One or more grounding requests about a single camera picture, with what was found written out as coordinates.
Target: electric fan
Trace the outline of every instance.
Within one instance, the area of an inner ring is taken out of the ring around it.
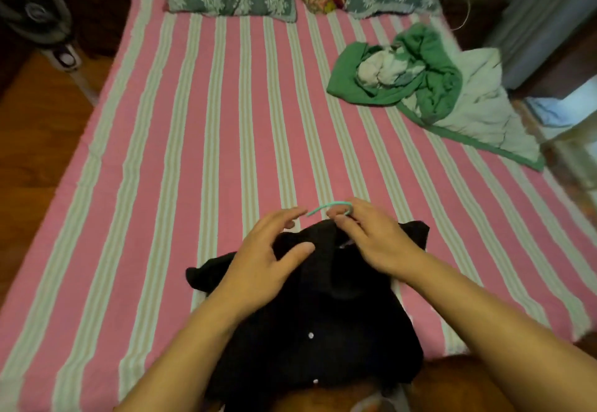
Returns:
[[[56,69],[70,74],[95,106],[97,94],[80,74],[81,58],[71,45],[73,22],[64,0],[0,0],[0,18],[35,44]]]

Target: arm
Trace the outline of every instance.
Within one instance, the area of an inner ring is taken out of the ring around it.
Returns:
[[[236,326],[280,292],[290,273],[315,249],[303,242],[280,261],[275,237],[306,212],[293,208],[268,214],[236,253],[220,285],[195,310],[166,351],[139,380],[116,412],[198,410],[210,376]]]
[[[421,294],[486,364],[521,411],[597,411],[597,361],[425,253],[397,222],[360,199],[329,211],[380,272]]]

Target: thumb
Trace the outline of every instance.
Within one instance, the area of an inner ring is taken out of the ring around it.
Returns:
[[[356,222],[356,220],[351,219],[346,215],[338,214],[334,216],[334,222],[338,228],[349,235],[357,245],[361,245],[366,241],[367,235],[363,231],[363,228],[361,228],[361,226]]]
[[[298,243],[276,263],[276,268],[286,279],[314,251],[315,244],[313,242]]]

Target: bed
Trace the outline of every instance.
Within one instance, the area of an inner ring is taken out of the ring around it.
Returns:
[[[566,340],[597,319],[597,233],[552,175],[325,93],[353,40],[417,20],[169,14],[132,0],[112,71],[0,315],[0,409],[110,410],[202,297],[184,270],[266,212],[356,195],[431,227],[428,250]],[[322,214],[300,219],[306,227]],[[426,357],[464,343],[396,294]]]

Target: crumpled green cloth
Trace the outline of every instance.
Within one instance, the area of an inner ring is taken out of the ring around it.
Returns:
[[[406,84],[399,76],[392,85],[364,86],[357,78],[357,69],[362,61],[383,47],[354,42],[336,60],[327,92],[363,106],[392,106],[415,93],[425,124],[448,116],[459,98],[462,74],[445,53],[439,33],[417,23],[398,33],[392,46],[404,48],[404,51],[400,49],[401,60],[408,61],[409,65],[424,64],[425,69]]]

